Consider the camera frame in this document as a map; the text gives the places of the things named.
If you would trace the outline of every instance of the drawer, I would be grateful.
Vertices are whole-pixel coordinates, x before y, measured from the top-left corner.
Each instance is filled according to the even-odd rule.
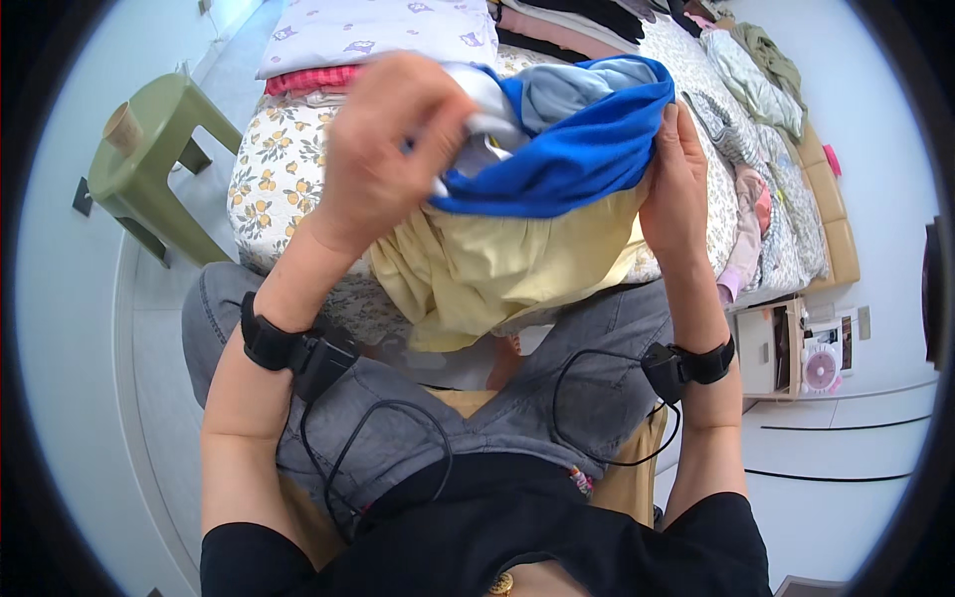
[[[743,394],[771,394],[775,389],[775,341],[770,309],[736,315],[739,371]]]

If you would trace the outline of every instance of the gray jeans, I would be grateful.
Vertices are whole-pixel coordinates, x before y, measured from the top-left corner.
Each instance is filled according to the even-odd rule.
[[[239,322],[242,298],[262,281],[235,264],[210,264],[185,299],[182,348],[203,407],[225,341]],[[605,465],[585,456],[581,448],[599,458],[613,458],[647,416],[656,394],[638,363],[589,354],[564,377],[555,413],[558,375],[581,349],[637,357],[655,341],[672,341],[663,282],[609,288],[566,308],[506,387],[466,419],[402,373],[361,357],[312,407],[308,442],[327,475],[365,412],[381,400],[400,399],[427,409],[444,428],[455,454],[528,454],[568,469],[576,465],[600,478]],[[322,480],[299,435],[304,407],[298,397],[291,399],[276,461],[316,503],[323,504]],[[555,417],[562,435],[574,445],[554,433]],[[361,506],[444,454],[440,434],[423,414],[380,408],[358,434],[332,483],[350,503]]]

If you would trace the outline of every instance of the pink checkered fabric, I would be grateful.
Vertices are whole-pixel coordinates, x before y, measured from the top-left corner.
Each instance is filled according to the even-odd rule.
[[[313,91],[325,91],[326,87],[347,87],[358,74],[357,64],[329,66],[321,69],[304,69],[293,73],[273,76],[265,82],[265,92],[277,96],[286,91],[304,96]]]

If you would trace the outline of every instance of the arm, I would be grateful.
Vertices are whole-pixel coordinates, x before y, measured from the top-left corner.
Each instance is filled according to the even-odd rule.
[[[640,210],[641,226],[663,271],[674,343],[690,352],[709,352],[729,340],[730,329],[706,251],[707,160],[686,105],[667,106],[656,141],[659,167]],[[746,496],[742,402],[736,359],[723,379],[686,388],[683,441],[666,525],[712,494]]]
[[[348,268],[427,198],[474,109],[426,58],[400,53],[370,66],[330,127],[323,199],[265,278],[255,312],[281,330],[310,329]],[[398,143],[412,134],[414,151],[402,154]],[[301,545],[275,468],[291,381],[289,371],[250,361],[241,329],[233,331],[202,421],[203,535],[228,522],[255,522]]]

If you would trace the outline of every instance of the gold pendant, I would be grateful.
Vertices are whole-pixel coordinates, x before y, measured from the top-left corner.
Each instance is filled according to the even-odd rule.
[[[491,585],[490,592],[492,595],[504,595],[504,597],[508,597],[511,594],[512,588],[514,588],[514,577],[511,576],[510,572],[501,572],[498,579]]]

